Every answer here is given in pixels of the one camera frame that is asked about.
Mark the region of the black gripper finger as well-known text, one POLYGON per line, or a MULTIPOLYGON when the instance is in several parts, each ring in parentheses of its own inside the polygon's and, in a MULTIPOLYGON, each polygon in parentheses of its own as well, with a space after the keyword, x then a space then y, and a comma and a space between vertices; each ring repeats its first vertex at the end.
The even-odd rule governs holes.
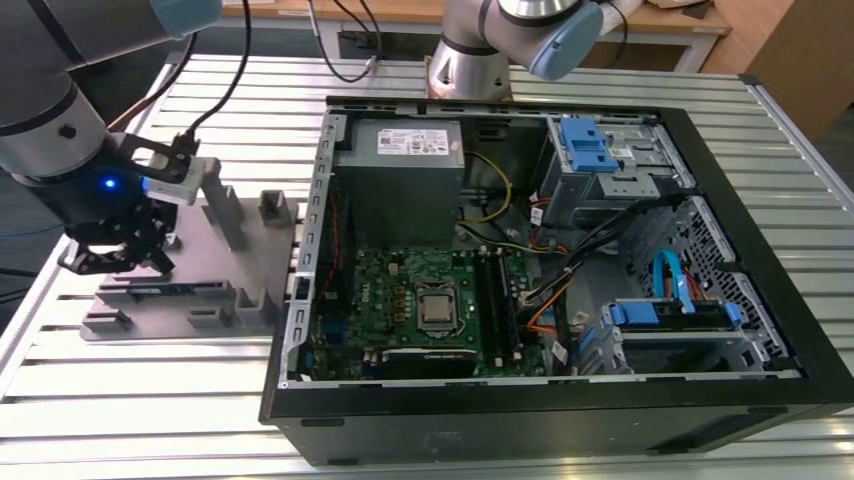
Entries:
POLYGON ((71 240, 60 255, 59 265, 78 275, 98 275, 130 272, 138 263, 123 249, 96 253, 88 245, 71 240))
POLYGON ((162 275, 172 272, 175 264, 164 252, 166 233, 150 221, 143 222, 130 237, 130 250, 135 263, 162 275))

